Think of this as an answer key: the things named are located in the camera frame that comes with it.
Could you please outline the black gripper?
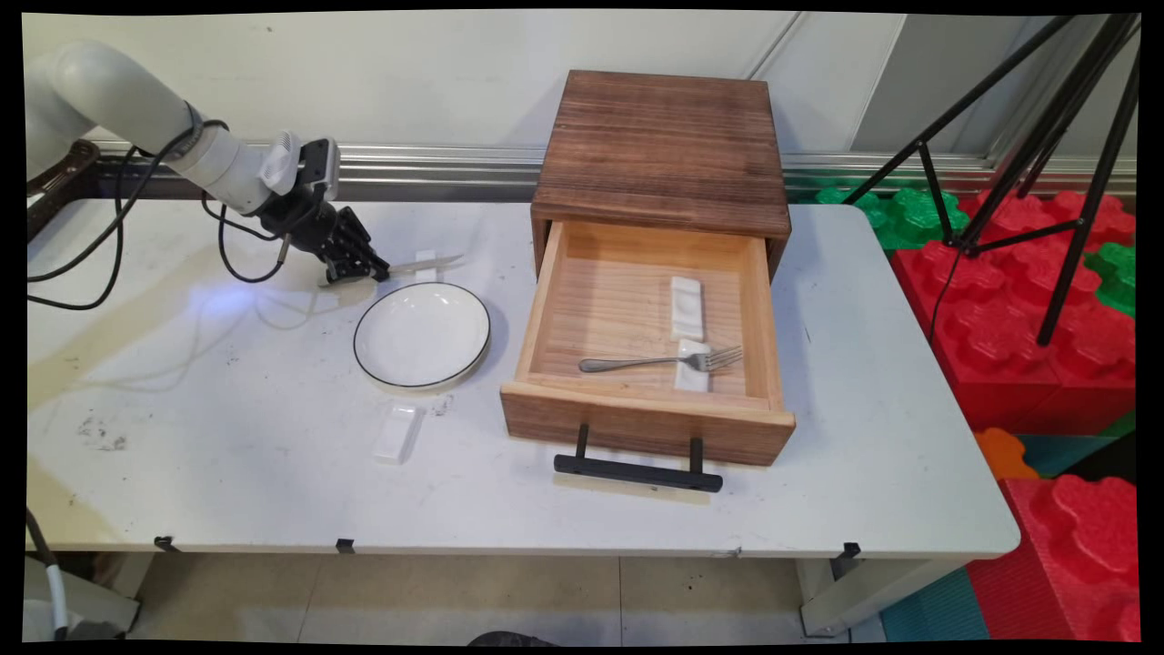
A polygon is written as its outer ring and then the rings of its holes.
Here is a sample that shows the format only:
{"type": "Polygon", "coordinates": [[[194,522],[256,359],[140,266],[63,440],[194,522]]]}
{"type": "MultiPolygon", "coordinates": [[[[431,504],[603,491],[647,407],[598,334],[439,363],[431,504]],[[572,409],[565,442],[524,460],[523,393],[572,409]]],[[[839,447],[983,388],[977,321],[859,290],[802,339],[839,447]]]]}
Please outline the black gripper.
{"type": "Polygon", "coordinates": [[[260,207],[260,223],[276,237],[325,259],[325,280],[340,285],[354,279],[390,278],[390,265],[371,245],[365,225],[354,211],[340,211],[306,186],[274,195],[260,207]]]}

